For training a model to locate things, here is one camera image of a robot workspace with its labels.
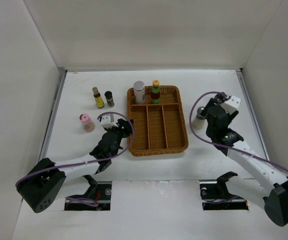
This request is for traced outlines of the white jar silver lid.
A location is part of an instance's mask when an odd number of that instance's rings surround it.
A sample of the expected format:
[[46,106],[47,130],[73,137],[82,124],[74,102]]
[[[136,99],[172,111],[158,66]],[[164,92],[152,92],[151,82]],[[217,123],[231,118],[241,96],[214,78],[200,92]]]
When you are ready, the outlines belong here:
[[144,104],[146,100],[145,84],[142,81],[136,81],[133,84],[134,99],[136,104]]

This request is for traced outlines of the red sauce bottle green label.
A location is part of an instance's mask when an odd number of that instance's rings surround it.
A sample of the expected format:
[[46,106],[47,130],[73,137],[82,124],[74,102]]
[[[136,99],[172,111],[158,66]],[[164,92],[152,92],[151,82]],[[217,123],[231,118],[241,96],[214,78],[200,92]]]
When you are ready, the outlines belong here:
[[150,97],[152,104],[160,103],[161,92],[160,92],[160,81],[158,79],[152,81]]

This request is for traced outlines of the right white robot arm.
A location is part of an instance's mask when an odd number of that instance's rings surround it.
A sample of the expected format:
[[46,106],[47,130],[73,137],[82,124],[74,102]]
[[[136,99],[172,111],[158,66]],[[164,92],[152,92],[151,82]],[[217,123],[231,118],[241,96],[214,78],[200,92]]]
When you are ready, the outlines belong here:
[[237,180],[237,173],[220,176],[216,192],[222,198],[231,194],[244,197],[262,208],[276,225],[288,224],[288,175],[277,164],[259,157],[244,138],[229,125],[238,115],[240,98],[217,94],[212,97],[201,115],[207,120],[206,135],[211,144],[225,156],[238,163],[259,183],[248,186]]

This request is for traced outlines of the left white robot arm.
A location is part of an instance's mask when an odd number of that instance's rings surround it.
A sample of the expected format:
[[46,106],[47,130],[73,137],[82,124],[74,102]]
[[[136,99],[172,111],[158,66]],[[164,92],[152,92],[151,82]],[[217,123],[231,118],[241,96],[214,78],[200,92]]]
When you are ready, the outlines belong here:
[[45,211],[51,204],[64,198],[66,205],[85,205],[96,209],[101,204],[101,191],[94,175],[104,172],[112,160],[126,149],[122,139],[135,137],[133,119],[118,119],[104,126],[97,146],[87,155],[62,164],[46,157],[16,184],[16,190],[34,213]]

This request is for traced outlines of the pink cap spice jar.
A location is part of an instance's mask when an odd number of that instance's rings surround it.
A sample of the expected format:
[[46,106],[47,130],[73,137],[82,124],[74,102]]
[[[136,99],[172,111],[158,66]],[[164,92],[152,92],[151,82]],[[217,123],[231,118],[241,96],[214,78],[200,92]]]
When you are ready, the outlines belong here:
[[95,123],[90,118],[90,116],[87,113],[83,113],[79,116],[79,120],[81,122],[82,128],[88,132],[91,133],[95,130]]

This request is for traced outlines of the salt shaker silver cap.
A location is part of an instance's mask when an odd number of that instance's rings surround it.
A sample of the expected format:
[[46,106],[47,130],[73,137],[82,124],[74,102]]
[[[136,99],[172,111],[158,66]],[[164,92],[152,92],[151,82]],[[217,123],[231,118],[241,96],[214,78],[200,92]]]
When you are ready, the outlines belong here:
[[202,115],[203,110],[203,106],[198,107],[196,111],[196,116],[192,121],[192,127],[196,130],[200,130],[204,127],[206,117]]

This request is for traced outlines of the brown bottle yellow label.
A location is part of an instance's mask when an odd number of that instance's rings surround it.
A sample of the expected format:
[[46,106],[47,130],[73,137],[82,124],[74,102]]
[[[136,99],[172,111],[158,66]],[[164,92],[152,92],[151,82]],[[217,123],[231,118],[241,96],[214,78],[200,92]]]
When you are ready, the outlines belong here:
[[96,106],[99,109],[103,108],[105,106],[105,103],[104,103],[104,101],[102,99],[102,96],[101,96],[98,88],[97,87],[93,87],[92,88],[92,92],[93,92],[93,97],[94,97]]

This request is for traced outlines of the small dark spice jar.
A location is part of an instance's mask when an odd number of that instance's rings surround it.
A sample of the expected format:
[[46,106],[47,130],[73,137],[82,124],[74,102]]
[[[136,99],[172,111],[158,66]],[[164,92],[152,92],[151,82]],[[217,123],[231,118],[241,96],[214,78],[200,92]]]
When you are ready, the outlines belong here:
[[111,91],[106,91],[104,93],[104,96],[106,98],[106,102],[107,102],[107,106],[109,108],[113,108],[115,106],[115,103],[114,103],[114,99],[113,99],[113,94]]

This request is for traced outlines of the white bottle black cap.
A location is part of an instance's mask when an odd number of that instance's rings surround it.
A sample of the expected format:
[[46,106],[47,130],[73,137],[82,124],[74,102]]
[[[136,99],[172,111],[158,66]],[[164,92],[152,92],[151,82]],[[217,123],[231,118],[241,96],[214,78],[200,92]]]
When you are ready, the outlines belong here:
[[221,105],[224,102],[228,101],[230,99],[230,97],[231,97],[230,95],[228,95],[224,92],[220,92],[220,93],[215,95],[214,99],[218,105]]

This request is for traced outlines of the brown wicker divided tray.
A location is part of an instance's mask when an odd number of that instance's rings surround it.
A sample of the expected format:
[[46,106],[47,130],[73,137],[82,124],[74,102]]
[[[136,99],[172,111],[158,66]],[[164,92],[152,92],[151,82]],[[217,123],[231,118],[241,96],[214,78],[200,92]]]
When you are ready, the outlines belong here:
[[135,157],[178,154],[189,146],[179,89],[160,87],[160,103],[152,104],[151,87],[145,87],[145,103],[135,102],[134,90],[127,91],[127,117],[133,120],[134,140],[129,147]]

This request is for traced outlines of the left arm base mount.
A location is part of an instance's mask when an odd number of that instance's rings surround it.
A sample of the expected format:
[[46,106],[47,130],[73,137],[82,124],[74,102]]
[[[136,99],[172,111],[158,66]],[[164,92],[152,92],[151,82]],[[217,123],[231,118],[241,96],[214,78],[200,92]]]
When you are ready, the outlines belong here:
[[72,199],[65,199],[65,211],[110,211],[112,197],[111,181],[96,181],[92,176],[85,175],[83,181],[87,189],[83,194],[69,196]]

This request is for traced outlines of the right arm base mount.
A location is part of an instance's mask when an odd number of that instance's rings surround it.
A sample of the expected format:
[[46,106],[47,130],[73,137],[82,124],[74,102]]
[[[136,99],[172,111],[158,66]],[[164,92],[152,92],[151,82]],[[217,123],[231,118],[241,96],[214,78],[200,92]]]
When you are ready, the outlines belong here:
[[248,201],[229,193],[226,183],[237,173],[229,171],[217,179],[199,182],[202,209],[204,211],[249,210]]

